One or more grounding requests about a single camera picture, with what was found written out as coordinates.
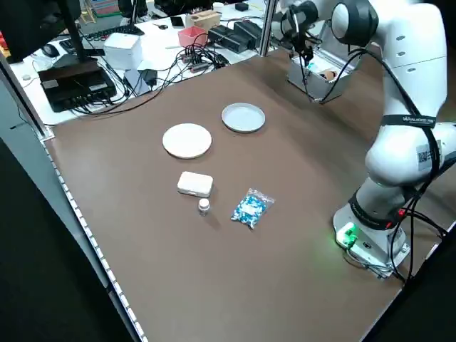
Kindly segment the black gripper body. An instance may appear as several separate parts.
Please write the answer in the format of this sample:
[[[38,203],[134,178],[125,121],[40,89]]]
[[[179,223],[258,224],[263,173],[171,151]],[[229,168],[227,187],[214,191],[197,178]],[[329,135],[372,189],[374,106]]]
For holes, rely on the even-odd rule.
[[[295,52],[311,54],[313,52],[314,37],[308,33],[295,33],[290,38]]]

